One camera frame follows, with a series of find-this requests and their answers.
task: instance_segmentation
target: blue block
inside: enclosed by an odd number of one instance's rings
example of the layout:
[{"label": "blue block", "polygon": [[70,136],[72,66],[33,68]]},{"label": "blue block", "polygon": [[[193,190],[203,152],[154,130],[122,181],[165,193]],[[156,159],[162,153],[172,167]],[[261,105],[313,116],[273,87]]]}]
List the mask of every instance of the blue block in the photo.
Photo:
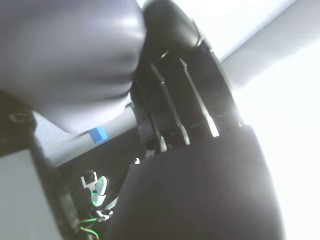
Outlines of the blue block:
[{"label": "blue block", "polygon": [[102,126],[89,130],[89,134],[95,144],[99,144],[108,138]]}]

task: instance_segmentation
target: bright light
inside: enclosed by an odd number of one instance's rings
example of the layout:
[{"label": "bright light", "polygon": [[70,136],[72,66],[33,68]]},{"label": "bright light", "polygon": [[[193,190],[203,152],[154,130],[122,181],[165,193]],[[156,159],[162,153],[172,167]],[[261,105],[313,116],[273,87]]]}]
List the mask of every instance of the bright light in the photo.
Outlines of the bright light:
[{"label": "bright light", "polygon": [[267,160],[288,240],[319,240],[320,41],[234,92]]}]

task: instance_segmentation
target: blue object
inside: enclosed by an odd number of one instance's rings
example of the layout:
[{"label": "blue object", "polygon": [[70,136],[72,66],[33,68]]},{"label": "blue object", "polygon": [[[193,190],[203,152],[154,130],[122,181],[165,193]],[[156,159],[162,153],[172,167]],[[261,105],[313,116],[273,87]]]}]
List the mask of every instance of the blue object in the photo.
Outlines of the blue object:
[{"label": "blue object", "polygon": [[102,126],[89,130],[89,134],[95,144],[99,144],[108,138]]}]

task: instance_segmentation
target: green wire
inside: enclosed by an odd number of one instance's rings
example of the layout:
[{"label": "green wire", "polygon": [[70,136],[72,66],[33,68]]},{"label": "green wire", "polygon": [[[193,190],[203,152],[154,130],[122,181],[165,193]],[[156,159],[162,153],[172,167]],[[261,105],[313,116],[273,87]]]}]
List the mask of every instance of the green wire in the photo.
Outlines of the green wire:
[{"label": "green wire", "polygon": [[91,223],[91,222],[95,222],[97,220],[98,220],[97,218],[90,218],[90,219],[81,220],[80,223],[81,224]]},{"label": "green wire", "polygon": [[85,231],[85,232],[87,232],[87,233],[90,233],[90,234],[93,234],[93,235],[95,235],[95,237],[99,240],[99,235],[98,235],[98,233],[96,233],[95,231],[93,231],[93,230],[91,230],[91,229],[88,229],[88,228],[84,228],[84,227],[80,227],[80,229],[82,230],[82,231]]}]

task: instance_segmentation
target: cable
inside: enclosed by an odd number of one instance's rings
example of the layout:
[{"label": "cable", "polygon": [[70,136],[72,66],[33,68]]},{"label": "cable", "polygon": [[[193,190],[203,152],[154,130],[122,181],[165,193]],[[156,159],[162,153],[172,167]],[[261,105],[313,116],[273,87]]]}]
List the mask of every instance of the cable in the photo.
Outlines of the cable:
[{"label": "cable", "polygon": [[91,223],[96,221],[98,221],[98,218],[90,218],[90,219],[81,220],[80,224]]},{"label": "cable", "polygon": [[91,229],[87,229],[87,228],[84,228],[84,227],[80,227],[80,229],[84,232],[86,232],[87,234],[90,234],[91,236],[94,236],[96,237],[98,240],[99,240],[99,235],[98,233],[96,233],[95,231],[91,230]]}]

